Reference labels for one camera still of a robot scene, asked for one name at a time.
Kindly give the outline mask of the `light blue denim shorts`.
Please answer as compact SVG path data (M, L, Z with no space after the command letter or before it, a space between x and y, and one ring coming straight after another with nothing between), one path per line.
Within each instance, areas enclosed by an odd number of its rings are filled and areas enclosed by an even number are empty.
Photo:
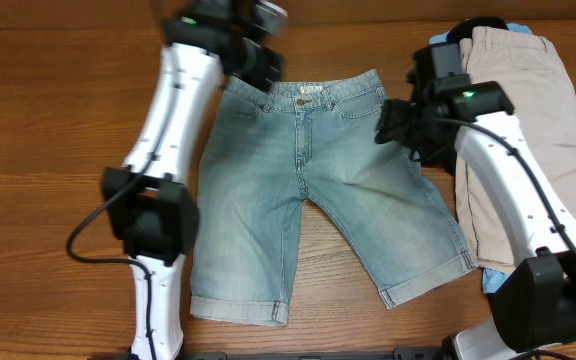
M194 316L287 323L305 201L345 237L387 308L473 270L461 228L410 151L376 143L386 97L373 70L266 92L229 82L200 160Z

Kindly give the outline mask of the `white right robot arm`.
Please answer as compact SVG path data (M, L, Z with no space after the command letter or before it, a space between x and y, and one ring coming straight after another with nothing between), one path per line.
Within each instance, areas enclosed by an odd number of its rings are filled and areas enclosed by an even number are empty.
M490 318L438 347L397 359L538 359L576 341L576 220L533 157L495 82L473 83L455 43L416 52L409 100L384 103L375 140L407 147L424 166L477 175L509 238L515 270L488 298Z

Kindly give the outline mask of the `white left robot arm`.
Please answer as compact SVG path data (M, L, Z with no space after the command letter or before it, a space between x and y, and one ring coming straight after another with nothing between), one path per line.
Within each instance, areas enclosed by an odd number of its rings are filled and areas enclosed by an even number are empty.
M101 182L111 230L135 284L130 359L180 359L181 278L199 225L187 188L205 112L224 77L269 91L283 59L264 46L288 13L271 1L194 0L161 22L157 88L142 131L120 168Z

